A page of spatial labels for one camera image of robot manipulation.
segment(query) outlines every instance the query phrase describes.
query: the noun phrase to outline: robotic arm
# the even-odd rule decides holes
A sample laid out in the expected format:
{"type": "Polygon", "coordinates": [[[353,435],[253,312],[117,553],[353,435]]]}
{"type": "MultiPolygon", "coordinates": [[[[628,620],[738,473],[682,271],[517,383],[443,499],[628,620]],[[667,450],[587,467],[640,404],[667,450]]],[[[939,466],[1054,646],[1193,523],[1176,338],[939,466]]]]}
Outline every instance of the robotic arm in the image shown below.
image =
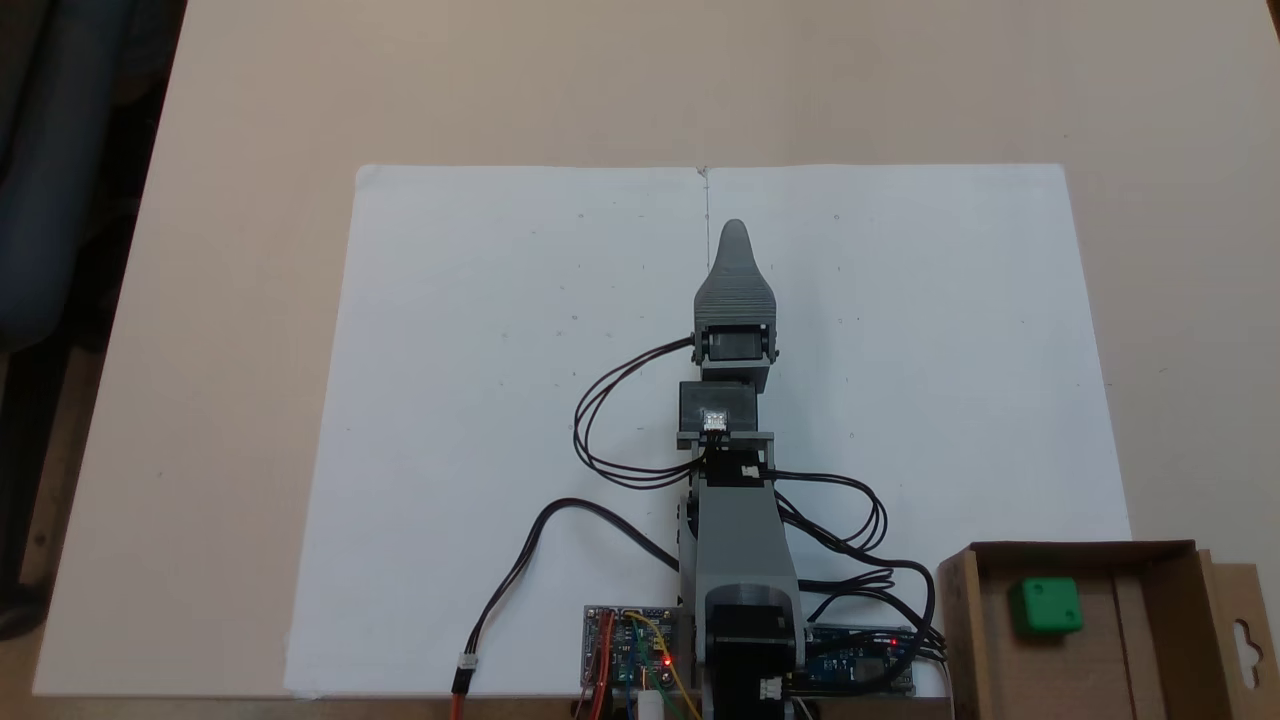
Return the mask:
{"type": "Polygon", "coordinates": [[[730,220],[694,300],[694,363],[677,443],[704,462],[680,514],[681,597],[696,629],[703,717],[781,719],[783,675],[804,667],[800,588],[773,495],[773,433],[756,397],[777,351],[777,302],[746,225],[730,220]]]}

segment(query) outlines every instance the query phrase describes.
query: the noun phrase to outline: yellow wire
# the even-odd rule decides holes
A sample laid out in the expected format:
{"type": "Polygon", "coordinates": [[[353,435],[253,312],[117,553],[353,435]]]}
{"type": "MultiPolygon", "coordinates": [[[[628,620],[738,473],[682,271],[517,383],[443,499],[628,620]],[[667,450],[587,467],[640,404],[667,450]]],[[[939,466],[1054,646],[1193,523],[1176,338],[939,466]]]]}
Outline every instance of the yellow wire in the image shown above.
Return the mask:
{"type": "MultiPolygon", "coordinates": [[[[658,650],[662,651],[663,656],[671,657],[671,651],[667,650],[667,641],[662,638],[662,628],[659,628],[653,620],[645,618],[644,615],[640,615],[639,612],[625,612],[623,615],[631,618],[632,620],[640,620],[645,625],[649,625],[649,628],[653,629],[653,642],[658,643],[658,650]]],[[[689,697],[689,691],[685,689],[685,683],[680,682],[680,673],[676,673],[675,661],[672,661],[671,664],[671,676],[676,679],[676,687],[680,688],[680,694],[685,696],[685,702],[689,703],[689,710],[694,714],[694,717],[696,717],[698,720],[703,720],[703,714],[698,712],[698,706],[694,705],[694,698],[689,697]]]]}

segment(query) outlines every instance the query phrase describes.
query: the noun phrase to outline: green wire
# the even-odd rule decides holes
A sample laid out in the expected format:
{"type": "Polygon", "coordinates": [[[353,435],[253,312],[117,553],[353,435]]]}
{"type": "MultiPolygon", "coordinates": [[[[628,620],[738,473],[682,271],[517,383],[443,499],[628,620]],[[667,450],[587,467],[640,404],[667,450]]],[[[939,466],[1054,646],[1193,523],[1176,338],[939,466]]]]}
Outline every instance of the green wire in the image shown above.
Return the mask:
{"type": "Polygon", "coordinates": [[[667,707],[671,708],[671,712],[676,717],[680,717],[680,720],[685,720],[685,714],[681,712],[680,707],[677,707],[676,703],[671,701],[671,697],[667,696],[667,691],[662,689],[662,685],[654,685],[654,689],[658,691],[658,694],[662,696],[662,701],[667,703],[667,707]]]}
{"type": "MultiPolygon", "coordinates": [[[[646,646],[646,644],[644,644],[644,643],[640,642],[640,623],[637,623],[635,619],[632,619],[631,620],[631,626],[635,628],[636,647],[637,647],[637,650],[640,650],[640,659],[641,659],[640,661],[644,662],[645,666],[648,667],[649,666],[649,646],[646,646]]],[[[658,678],[658,673],[654,671],[653,676],[657,679],[658,678]]],[[[667,691],[662,689],[662,683],[654,683],[653,684],[653,689],[658,691],[658,694],[662,696],[662,701],[667,703],[667,707],[671,708],[671,712],[676,717],[678,717],[678,720],[685,720],[685,714],[680,711],[680,706],[677,706],[675,702],[672,702],[671,697],[667,694],[667,691]]]]}

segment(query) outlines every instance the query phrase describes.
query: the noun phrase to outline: beige table surface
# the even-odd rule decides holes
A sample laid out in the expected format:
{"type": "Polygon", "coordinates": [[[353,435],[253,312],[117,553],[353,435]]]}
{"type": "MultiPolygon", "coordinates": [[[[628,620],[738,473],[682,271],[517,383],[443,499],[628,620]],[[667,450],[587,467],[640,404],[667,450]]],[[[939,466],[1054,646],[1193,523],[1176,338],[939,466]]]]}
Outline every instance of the beige table surface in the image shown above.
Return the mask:
{"type": "Polygon", "coordinates": [[[1135,536],[1280,619],[1265,0],[192,0],[37,692],[283,692],[360,165],[1021,161],[1066,167],[1135,536]]]}

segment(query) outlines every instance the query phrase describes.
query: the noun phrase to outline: blue circuit board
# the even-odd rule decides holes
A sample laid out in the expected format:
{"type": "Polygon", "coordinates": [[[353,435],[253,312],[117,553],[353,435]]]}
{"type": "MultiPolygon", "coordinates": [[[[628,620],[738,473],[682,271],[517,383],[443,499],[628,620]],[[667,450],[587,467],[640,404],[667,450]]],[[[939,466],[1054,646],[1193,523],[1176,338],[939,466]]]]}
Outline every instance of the blue circuit board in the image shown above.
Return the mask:
{"type": "MultiPolygon", "coordinates": [[[[865,630],[883,630],[886,628],[851,626],[851,625],[810,625],[805,630],[809,643],[826,643],[849,637],[865,630]]],[[[902,657],[902,644],[900,641],[882,638],[870,643],[869,647],[856,647],[829,652],[822,657],[806,657],[805,666],[809,670],[809,679],[818,683],[856,684],[874,680],[884,674],[884,667],[891,661],[902,657]]],[[[893,679],[891,694],[915,694],[915,680],[911,678],[911,669],[908,667],[901,675],[893,679]]]]}

